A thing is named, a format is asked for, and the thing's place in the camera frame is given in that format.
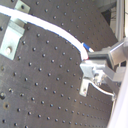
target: metal bracket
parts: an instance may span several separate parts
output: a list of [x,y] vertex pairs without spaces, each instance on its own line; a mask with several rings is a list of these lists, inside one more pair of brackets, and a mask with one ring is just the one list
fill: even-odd
[[83,77],[79,94],[86,97],[88,92],[88,86],[89,86],[88,81]]
[[[30,7],[21,0],[18,0],[15,9],[24,13],[29,13]],[[24,35],[24,25],[26,23],[27,22],[11,17],[1,44],[0,54],[11,60],[14,59],[19,40]]]

